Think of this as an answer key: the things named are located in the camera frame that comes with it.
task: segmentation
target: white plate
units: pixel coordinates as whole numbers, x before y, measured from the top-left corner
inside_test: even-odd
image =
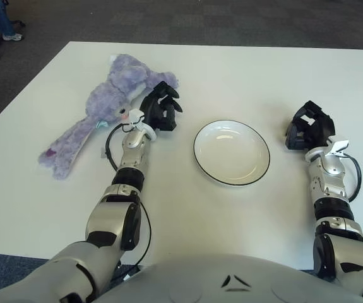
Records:
[[[270,166],[270,151],[263,137],[230,120],[204,126],[195,137],[194,154],[204,172],[229,185],[256,182]]]

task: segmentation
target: sneaker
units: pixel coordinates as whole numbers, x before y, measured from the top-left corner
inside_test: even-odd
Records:
[[[20,34],[20,33],[16,33],[15,35],[13,36],[6,36],[6,35],[3,35],[3,40],[4,41],[10,41],[10,40],[13,40],[13,41],[20,41],[20,40],[23,40],[23,35]]]

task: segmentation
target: plush toy ear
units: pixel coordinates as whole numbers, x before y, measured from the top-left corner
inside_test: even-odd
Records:
[[[177,88],[179,86],[179,82],[176,76],[171,72],[166,73],[157,73],[155,71],[150,71],[148,73],[148,78],[146,79],[146,85],[148,88],[154,88],[160,82],[166,82],[172,88]]]

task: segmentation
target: gray carpet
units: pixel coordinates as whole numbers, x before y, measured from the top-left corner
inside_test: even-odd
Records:
[[[70,40],[363,49],[363,0],[11,0],[8,13],[27,27],[0,45],[0,111]],[[0,288],[44,262],[0,255]]]

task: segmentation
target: stuffed animal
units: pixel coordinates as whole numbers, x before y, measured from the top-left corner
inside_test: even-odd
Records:
[[[161,81],[178,86],[172,73],[157,73],[132,56],[112,56],[107,80],[91,92],[86,117],[69,128],[39,156],[39,163],[52,167],[55,179],[65,179],[89,135],[101,124],[114,124],[126,117],[130,103],[146,88]]]

